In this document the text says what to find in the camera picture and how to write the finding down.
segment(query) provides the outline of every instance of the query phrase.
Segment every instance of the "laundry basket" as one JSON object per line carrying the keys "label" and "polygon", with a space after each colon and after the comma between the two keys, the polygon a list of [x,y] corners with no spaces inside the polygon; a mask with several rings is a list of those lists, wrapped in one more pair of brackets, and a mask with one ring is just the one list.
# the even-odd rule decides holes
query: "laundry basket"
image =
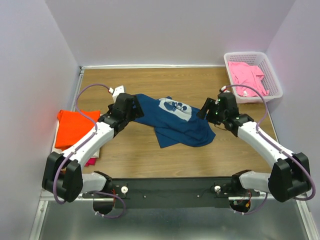
{"label": "laundry basket", "polygon": [[[281,98],[283,95],[278,78],[273,70],[268,57],[263,52],[258,51],[244,51],[244,52],[229,52],[224,55],[224,62],[226,71],[229,76],[230,84],[234,84],[231,77],[228,62],[244,62],[251,66],[258,66],[264,73],[264,78],[261,83],[265,90],[269,90],[269,95],[264,97],[266,102]],[[233,94],[235,95],[238,104],[245,103],[261,103],[262,100],[259,96],[239,96],[236,92],[236,87],[232,87]]]}

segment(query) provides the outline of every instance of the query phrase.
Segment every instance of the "white connector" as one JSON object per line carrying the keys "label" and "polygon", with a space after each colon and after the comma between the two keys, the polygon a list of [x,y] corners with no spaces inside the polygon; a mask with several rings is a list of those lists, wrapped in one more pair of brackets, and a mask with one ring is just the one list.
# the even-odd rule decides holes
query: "white connector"
{"label": "white connector", "polygon": [[230,91],[227,90],[227,86],[223,86],[222,88],[220,88],[220,92],[221,93],[230,93]]}
{"label": "white connector", "polygon": [[112,87],[109,87],[109,90],[108,90],[108,92],[110,93],[110,94],[114,94],[114,89],[112,88]]}
{"label": "white connector", "polygon": [[123,94],[123,93],[125,93],[125,92],[126,92],[126,90],[125,90],[125,87],[124,87],[123,85],[117,86],[117,87],[114,89],[113,93],[112,93],[113,101],[116,102],[117,97],[119,96],[119,94]]}

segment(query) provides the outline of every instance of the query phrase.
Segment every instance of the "lavender wall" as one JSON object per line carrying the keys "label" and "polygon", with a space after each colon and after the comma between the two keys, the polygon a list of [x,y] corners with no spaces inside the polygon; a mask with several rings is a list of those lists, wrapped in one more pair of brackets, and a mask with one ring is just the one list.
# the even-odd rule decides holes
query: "lavender wall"
{"label": "lavender wall", "polygon": [[45,0],[82,66],[224,64],[265,51],[295,0]]}
{"label": "lavender wall", "polygon": [[272,40],[267,55],[283,88],[283,98],[268,104],[279,141],[304,152],[318,187],[308,202],[320,228],[320,1],[297,0]]}
{"label": "lavender wall", "polygon": [[0,33],[0,239],[26,240],[79,68],[43,0],[1,1]]}

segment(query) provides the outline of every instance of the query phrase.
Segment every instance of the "red cloth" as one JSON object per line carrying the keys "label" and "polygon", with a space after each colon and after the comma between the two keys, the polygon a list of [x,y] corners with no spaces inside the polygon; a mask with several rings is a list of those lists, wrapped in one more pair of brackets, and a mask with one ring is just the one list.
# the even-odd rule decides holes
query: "red cloth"
{"label": "red cloth", "polygon": [[97,161],[97,158],[96,157],[92,157],[86,162],[86,164],[84,166],[85,167],[88,167],[90,165],[94,166],[96,164],[96,161]]}
{"label": "red cloth", "polygon": [[[94,121],[98,121],[100,111],[81,111]],[[76,144],[95,125],[79,112],[60,110],[57,115],[59,128],[56,134],[55,148],[66,150]]]}

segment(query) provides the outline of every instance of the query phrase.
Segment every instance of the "metal floor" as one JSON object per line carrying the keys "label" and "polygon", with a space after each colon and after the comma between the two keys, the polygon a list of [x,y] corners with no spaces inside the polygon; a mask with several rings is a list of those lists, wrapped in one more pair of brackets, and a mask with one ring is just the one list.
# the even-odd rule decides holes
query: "metal floor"
{"label": "metal floor", "polygon": [[[260,199],[253,199],[256,204]],[[225,208],[129,209],[118,219],[95,216],[92,202],[49,201],[41,240],[305,240],[297,202],[268,199],[257,213]]]}

